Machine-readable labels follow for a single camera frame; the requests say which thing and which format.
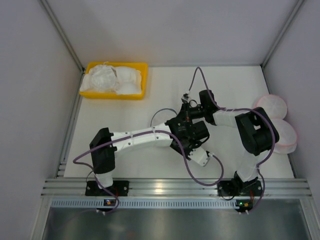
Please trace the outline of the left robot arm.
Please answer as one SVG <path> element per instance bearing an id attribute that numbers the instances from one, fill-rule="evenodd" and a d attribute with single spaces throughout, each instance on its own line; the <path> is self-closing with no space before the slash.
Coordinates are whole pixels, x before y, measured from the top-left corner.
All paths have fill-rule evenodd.
<path id="1" fill-rule="evenodd" d="M 159 125 L 130 132 L 110 132 L 109 128 L 102 128 L 89 144 L 98 187 L 107 189 L 113 185 L 117 157 L 147 147 L 170 147 L 204 167 L 210 157 L 202 144 L 209 137 L 203 121 L 193 123 L 188 117 L 174 117 Z"/>

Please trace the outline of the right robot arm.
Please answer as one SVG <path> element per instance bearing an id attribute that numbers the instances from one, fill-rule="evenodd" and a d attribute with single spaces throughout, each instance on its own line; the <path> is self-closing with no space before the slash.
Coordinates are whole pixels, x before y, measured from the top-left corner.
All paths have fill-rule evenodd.
<path id="1" fill-rule="evenodd" d="M 199 97 L 200 103 L 192 106 L 189 95 L 185 93 L 176 117 L 165 122 L 174 135 L 171 148 L 185 160 L 204 165 L 211 156 L 202 148 L 210 138 L 207 124 L 236 128 L 245 152 L 232 180 L 239 186 L 255 183 L 260 165 L 271 157 L 279 141 L 279 134 L 265 110 L 262 107 L 221 108 L 217 106 L 211 90 L 202 90 Z"/>

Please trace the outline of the clear mesh laundry bag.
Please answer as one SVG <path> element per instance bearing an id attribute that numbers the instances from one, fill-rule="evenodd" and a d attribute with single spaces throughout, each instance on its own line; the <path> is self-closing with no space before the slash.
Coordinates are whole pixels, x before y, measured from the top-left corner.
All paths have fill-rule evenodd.
<path id="1" fill-rule="evenodd" d="M 150 120 L 150 126 L 154 127 L 159 124 L 165 123 L 167 120 L 170 120 L 176 117 L 178 113 L 172 108 L 162 108 L 154 113 Z"/>

